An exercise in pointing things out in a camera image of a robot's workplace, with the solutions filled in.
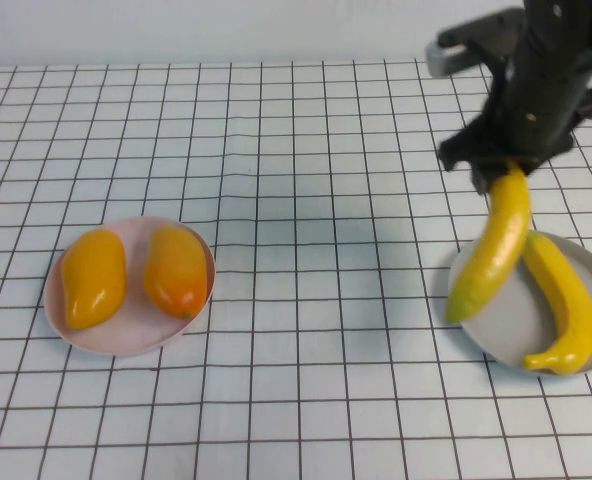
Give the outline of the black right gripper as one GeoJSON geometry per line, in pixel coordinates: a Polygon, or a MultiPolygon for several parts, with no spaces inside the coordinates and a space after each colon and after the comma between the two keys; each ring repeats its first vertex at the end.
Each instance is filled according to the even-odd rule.
{"type": "Polygon", "coordinates": [[[492,87],[481,113],[441,142],[445,166],[471,165],[478,194],[487,194],[514,160],[530,176],[573,146],[572,131],[592,119],[592,55],[568,65],[524,57],[493,61],[492,87]]]}

